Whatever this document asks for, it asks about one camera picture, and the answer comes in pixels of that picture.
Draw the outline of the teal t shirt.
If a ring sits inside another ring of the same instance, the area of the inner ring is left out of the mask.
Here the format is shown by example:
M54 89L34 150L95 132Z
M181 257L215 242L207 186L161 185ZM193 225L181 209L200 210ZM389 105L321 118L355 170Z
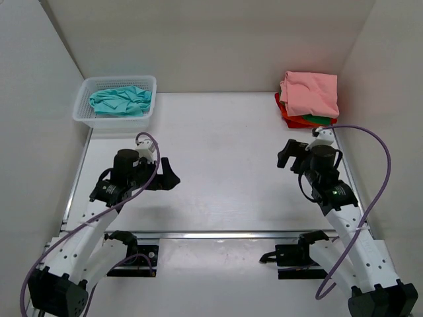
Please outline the teal t shirt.
M152 92L136 86L110 88L90 95L89 105L96 114L140 117L151 107Z

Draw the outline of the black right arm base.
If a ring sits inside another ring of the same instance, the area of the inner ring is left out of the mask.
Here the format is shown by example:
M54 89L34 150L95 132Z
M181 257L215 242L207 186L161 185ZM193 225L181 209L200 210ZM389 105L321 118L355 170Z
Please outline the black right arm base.
M297 244L277 244L275 250L259 259L261 264L275 263L279 280L324 279L327 273L310 257L310 247L318 241L329 241L322 230L300 234Z

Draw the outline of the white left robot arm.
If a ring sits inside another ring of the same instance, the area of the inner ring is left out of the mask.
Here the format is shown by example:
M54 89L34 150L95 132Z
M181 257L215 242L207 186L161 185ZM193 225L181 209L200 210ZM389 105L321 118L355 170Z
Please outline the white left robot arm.
M54 242L27 274L22 290L33 307L53 316L86 316L98 282L140 256L133 234L105 230L142 191L169 191L179 183L156 146L119 150L98 177L80 225Z

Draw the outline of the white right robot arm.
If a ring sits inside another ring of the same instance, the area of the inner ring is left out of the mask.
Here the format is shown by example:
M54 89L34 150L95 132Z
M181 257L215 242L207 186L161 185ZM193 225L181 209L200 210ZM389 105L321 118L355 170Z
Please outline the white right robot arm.
M278 153L278 168L293 157L291 171L311 186L309 201L316 203L345 247L342 254L335 241L322 231L303 234L296 248L303 264L316 262L348 299L351 316L410 316L418 299L412 283L403 283L370 230L360 222L358 200L340 179L342 152L330 142L309 145L289 139Z

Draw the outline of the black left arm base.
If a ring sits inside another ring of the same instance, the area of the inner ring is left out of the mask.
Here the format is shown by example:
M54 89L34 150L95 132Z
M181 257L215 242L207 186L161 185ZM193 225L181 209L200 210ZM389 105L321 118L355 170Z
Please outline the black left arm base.
M134 234L116 230L104 235L104 242L120 241L126 247L126 257L107 273L107 277L156 277L159 259L158 242L142 242Z

